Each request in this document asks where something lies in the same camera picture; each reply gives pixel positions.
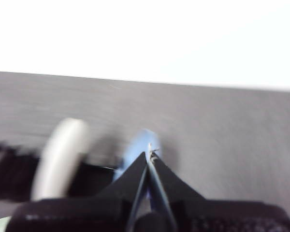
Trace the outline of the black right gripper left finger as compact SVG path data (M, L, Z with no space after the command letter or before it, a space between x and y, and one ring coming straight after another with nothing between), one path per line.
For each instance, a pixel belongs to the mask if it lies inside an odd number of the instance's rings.
M8 232L125 232L135 218L147 175L142 152L99 193L26 203L9 220Z

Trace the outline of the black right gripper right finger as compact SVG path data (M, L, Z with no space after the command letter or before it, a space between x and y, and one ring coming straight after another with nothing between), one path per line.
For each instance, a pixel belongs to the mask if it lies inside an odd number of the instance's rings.
M290 217L276 205L210 200L181 180L156 154L150 156L154 206L176 232L290 232Z

